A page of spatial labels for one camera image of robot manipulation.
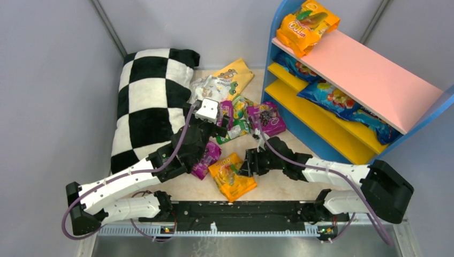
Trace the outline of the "orange candy bag floor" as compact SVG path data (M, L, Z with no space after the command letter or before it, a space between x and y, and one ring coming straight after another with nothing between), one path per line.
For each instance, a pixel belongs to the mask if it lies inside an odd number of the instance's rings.
M243 163L236 153L232 153L208 167L216 186L228 202L235 202L258 185L253 177L237 174Z

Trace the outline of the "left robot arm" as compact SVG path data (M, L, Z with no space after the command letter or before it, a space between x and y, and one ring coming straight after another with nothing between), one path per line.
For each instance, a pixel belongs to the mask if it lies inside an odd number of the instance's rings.
M167 193L155 191L137 198L127 198L127 195L190 173L202 160L210 137L226 135L228 126L227 116L220 125L195 118L175 134L171 143L131 167L90 184L69 183L66 186L69 208L62 224L70 218L70 236L84 239L116 221L137 218L166 221L173 213Z

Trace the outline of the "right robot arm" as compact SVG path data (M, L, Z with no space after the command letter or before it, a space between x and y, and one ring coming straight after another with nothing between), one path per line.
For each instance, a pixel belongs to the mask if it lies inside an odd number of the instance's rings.
M237 174L261 176L270 170L281 170L292 180L341 187L341 190L322 190L317 197L322 210L333 215L365 213L399 224L414 193L413 186L383 160L361 165L327 161L293 152L278 137L248 149Z

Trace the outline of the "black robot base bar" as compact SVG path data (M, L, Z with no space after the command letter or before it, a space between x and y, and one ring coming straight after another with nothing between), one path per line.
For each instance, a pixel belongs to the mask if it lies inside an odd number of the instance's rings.
M141 223L170 222L178 232L207 231L215 224L220 232L303 231L306 224L347 222L348 214L333 215L322 205L300 201L179 201L167 218L139 218Z

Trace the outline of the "orange candy bag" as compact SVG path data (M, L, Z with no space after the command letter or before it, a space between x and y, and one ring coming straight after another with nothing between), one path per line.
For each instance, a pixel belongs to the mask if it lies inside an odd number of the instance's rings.
M339 23L340 18L318 1L305 1L298 11L283 18L276 37L301 58L312 51L324 34L336 30Z

